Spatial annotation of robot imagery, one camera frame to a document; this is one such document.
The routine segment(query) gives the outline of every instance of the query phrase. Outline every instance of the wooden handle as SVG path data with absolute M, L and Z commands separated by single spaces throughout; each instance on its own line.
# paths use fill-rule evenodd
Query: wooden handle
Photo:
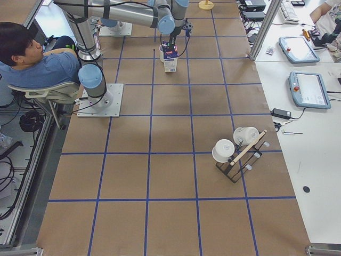
M 263 130 L 253 142 L 251 142 L 234 160 L 230 162 L 230 165 L 234 166 L 236 162 L 238 162 L 239 159 L 241 159 L 243 155 L 245 155 L 246 152 L 249 151 L 249 149 L 252 146 L 256 145 L 266 133 L 267 133 L 267 130 Z

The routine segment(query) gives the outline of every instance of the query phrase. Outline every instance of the black hair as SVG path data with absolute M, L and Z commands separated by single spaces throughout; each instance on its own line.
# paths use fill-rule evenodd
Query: black hair
M 33 37 L 23 25 L 12 22 L 0 22 L 0 61 L 14 67 L 12 56 L 25 56 L 25 49 L 32 43 Z

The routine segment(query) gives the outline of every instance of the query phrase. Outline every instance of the ear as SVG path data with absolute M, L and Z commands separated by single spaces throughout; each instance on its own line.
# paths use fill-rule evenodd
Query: ear
M 16 64 L 22 64 L 23 63 L 23 58 L 20 55 L 12 55 L 11 59 L 16 63 Z

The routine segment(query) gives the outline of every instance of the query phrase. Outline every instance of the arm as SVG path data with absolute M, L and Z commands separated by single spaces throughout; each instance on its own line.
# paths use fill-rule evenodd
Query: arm
M 312 13 L 310 14 L 310 18 L 314 23 L 316 23 L 319 18 L 322 15 L 325 15 L 329 10 L 331 9 L 331 6 L 328 5 L 327 3 L 321 4 L 319 7 L 317 7 Z
M 61 52 L 70 52 L 70 53 L 72 53 L 77 58 L 77 54 L 75 53 L 75 51 L 70 49 L 70 48 L 59 48 L 59 49 L 51 50 L 51 51 L 45 52 L 44 56 L 48 56 L 51 53 L 58 54 L 58 53 L 61 53 Z

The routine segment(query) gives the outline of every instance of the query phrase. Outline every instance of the metal tool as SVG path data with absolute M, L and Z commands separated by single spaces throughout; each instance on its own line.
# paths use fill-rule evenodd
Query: metal tool
M 282 126 L 288 124 L 288 123 L 291 123 L 293 120 L 290 120 L 290 121 L 286 121 L 286 122 L 283 122 L 283 123 L 277 123 L 277 122 L 273 122 L 274 126 L 275 126 L 275 131 L 278 132 Z
M 282 130 L 282 133 L 285 135 L 303 134 L 302 132 L 286 132 L 284 129 Z

